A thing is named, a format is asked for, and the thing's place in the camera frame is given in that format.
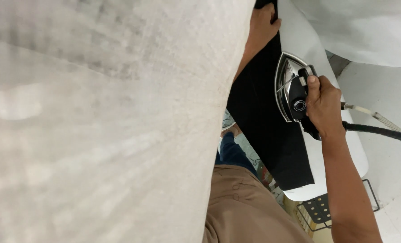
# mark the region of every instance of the black cloth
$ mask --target black cloth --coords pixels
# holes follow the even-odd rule
[[[267,2],[258,1],[255,7]],[[281,52],[277,34],[236,79],[227,110],[280,188],[291,190],[315,181],[300,125],[285,122],[275,100],[274,75]]]

